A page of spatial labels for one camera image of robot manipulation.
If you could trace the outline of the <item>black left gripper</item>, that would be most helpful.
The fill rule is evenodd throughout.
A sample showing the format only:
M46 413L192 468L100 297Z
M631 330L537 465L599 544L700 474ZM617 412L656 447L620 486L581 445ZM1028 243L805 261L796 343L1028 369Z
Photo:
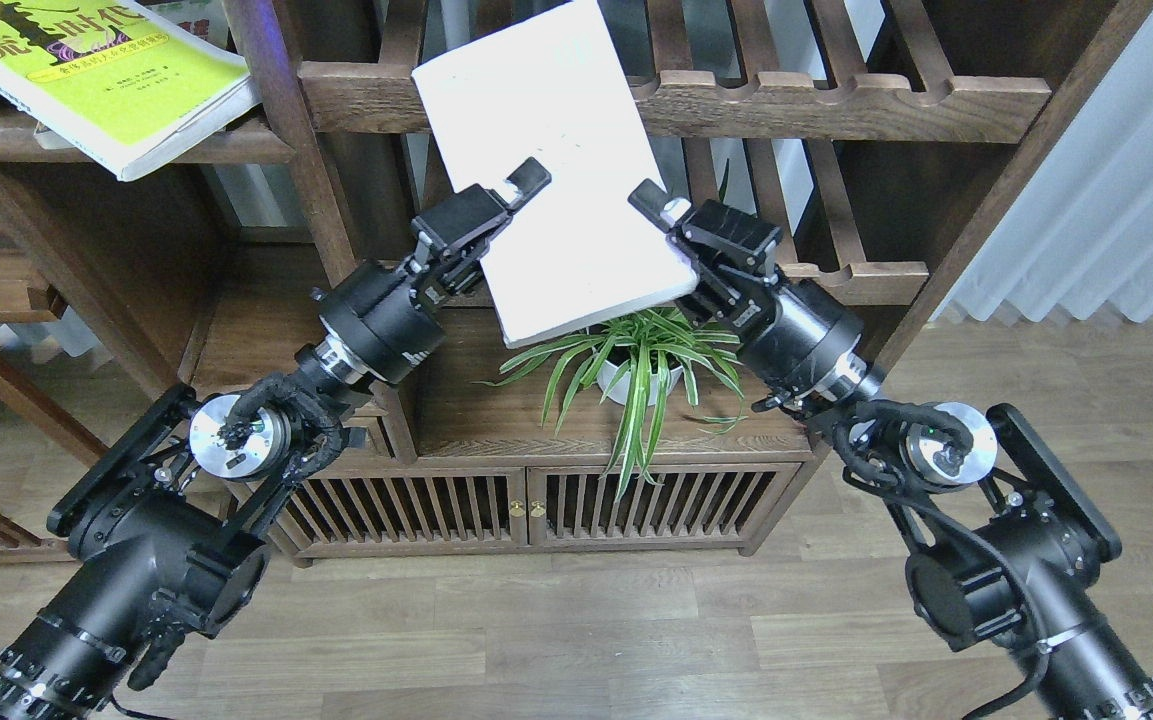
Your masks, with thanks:
M324 368L348 387L404 381L445 338L436 314L483 282L477 258L492 237L550 181L549 170L527 158L499 190L470 183L416 215L408 258L392 269L367 261L321 301Z

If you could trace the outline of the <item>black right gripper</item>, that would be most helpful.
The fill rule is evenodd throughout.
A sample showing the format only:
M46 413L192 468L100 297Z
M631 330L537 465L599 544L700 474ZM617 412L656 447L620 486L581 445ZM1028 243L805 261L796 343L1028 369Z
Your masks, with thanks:
M671 197L653 179L628 204L666 240L704 267L698 287L681 299L694 325L718 324L739 342L737 360L763 378L781 402L819 395L844 402L864 391L856 354L861 320L814 282L787 282L776 265L778 225L707 200L694 207Z

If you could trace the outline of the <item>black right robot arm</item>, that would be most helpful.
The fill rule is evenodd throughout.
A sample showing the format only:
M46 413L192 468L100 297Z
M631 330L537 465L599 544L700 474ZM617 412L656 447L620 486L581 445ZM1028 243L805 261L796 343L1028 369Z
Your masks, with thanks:
M993 642L1020 684L972 711L995 714L1037 693L1055 719L1153 719L1153 678L1088 587L1123 543L1018 410L900 404L856 352L861 322L814 282L790 282L777 225L709 200L701 207L645 179L628 202L689 258L689 322L734 333L736 357L777 407L844 462L850 486L881 498L909 547L915 615L952 651Z

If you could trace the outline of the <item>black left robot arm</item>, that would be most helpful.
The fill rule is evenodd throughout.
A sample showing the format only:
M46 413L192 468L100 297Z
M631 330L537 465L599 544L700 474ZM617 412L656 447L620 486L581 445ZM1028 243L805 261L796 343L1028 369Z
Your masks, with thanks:
M417 215L410 256L366 261L321 297L325 336L293 372L155 402L48 515L80 569L0 652L0 719L86 719L119 687L155 684L188 635L214 638L251 601L293 493L349 445L344 419L444 340L436 313L548 183L529 158Z

